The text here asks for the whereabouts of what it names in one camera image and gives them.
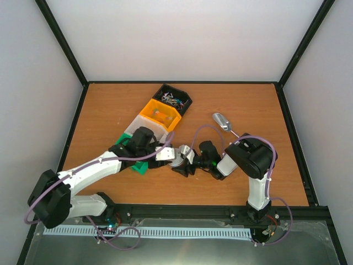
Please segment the yellow plastic bin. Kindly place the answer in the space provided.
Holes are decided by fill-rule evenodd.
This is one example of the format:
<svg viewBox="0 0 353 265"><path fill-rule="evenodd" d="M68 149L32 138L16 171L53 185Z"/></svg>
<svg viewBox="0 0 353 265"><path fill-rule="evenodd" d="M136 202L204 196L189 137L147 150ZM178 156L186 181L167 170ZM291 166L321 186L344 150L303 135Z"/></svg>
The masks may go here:
<svg viewBox="0 0 353 265"><path fill-rule="evenodd" d="M173 131L181 121L181 115L174 107L156 99L150 99L140 111L140 115L161 125L167 132Z"/></svg>

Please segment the silver metal scoop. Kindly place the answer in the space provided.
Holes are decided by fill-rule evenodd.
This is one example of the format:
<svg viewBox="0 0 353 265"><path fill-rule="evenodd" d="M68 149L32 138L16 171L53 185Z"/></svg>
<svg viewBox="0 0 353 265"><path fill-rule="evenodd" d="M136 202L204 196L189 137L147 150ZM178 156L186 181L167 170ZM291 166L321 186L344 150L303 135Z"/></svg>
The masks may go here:
<svg viewBox="0 0 353 265"><path fill-rule="evenodd" d="M239 135L232 130L232 125L229 120L221 113L213 113L213 120L226 132L231 132L235 137L239 138Z"/></svg>

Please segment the black plastic bin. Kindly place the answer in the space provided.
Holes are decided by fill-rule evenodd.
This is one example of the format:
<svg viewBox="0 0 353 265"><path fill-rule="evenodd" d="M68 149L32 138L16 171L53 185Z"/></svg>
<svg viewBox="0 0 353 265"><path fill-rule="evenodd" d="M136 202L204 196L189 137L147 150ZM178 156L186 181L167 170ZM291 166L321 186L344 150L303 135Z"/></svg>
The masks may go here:
<svg viewBox="0 0 353 265"><path fill-rule="evenodd" d="M192 99L186 92L168 84L163 84L152 98L173 107L181 116L184 116L192 105Z"/></svg>

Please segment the clear plastic cup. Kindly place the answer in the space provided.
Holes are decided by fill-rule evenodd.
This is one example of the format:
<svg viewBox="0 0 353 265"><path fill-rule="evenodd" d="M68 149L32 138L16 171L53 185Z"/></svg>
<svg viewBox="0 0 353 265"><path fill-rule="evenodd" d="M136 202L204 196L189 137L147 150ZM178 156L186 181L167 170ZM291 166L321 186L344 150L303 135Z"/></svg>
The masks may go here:
<svg viewBox="0 0 353 265"><path fill-rule="evenodd" d="M173 160L169 163L169 165L170 165L171 167L179 167L179 166L181 166L181 165L183 164L183 162L184 162L184 157L183 157L183 155L182 155L181 153L177 153L177 154L175 155L175 159L173 159Z"/></svg>

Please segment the green plastic bin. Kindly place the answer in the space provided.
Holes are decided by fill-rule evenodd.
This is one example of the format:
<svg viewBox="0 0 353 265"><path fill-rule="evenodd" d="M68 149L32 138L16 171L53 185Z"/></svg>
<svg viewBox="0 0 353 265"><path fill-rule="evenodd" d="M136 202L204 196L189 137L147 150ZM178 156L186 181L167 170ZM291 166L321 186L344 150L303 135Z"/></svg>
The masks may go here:
<svg viewBox="0 0 353 265"><path fill-rule="evenodd" d="M126 146L130 138L132 138L130 134L123 133L115 142L115 144L123 144L124 146ZM140 175L144 175L148 170L148 163L137 161L133 166L130 167L130 169L139 173Z"/></svg>

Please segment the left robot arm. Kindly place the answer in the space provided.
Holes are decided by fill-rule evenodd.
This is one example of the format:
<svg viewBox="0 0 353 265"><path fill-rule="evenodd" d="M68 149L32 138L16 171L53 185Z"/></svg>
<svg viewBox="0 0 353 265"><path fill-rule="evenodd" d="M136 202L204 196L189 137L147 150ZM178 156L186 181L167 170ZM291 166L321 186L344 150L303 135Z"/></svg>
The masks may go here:
<svg viewBox="0 0 353 265"><path fill-rule="evenodd" d="M119 173L137 162L148 162L162 167L175 155L171 147L174 132L164 142L157 141L147 127L138 128L131 137L125 137L97 158L59 173L49 169L43 172L29 199L29 213L48 229L61 225L69 218L96 216L102 222L114 218L115 209L103 193L79 195L79 192L104 177Z"/></svg>

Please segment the white round lid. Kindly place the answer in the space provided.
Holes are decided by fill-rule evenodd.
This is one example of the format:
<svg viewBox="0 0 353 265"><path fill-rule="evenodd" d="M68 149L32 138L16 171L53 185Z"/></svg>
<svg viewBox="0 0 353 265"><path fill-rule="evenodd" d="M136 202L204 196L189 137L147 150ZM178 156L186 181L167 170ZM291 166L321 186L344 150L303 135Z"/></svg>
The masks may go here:
<svg viewBox="0 0 353 265"><path fill-rule="evenodd" d="M183 154L181 149L174 149L175 158L171 161L170 165L172 167L178 167L184 162Z"/></svg>

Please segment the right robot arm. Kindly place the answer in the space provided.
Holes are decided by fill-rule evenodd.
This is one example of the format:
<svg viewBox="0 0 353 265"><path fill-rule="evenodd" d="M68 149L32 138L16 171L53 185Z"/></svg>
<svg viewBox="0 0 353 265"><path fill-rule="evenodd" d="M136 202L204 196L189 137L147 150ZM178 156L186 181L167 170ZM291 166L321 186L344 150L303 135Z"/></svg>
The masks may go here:
<svg viewBox="0 0 353 265"><path fill-rule="evenodd" d="M201 142L199 150L198 155L188 146L179 147L176 161L170 164L172 171L188 177L201 169L222 181L235 169L241 169L249 177L248 218L254 224L263 221L271 208L269 186L277 160L273 145L260 137L243 134L240 140L230 143L223 157L210 140Z"/></svg>

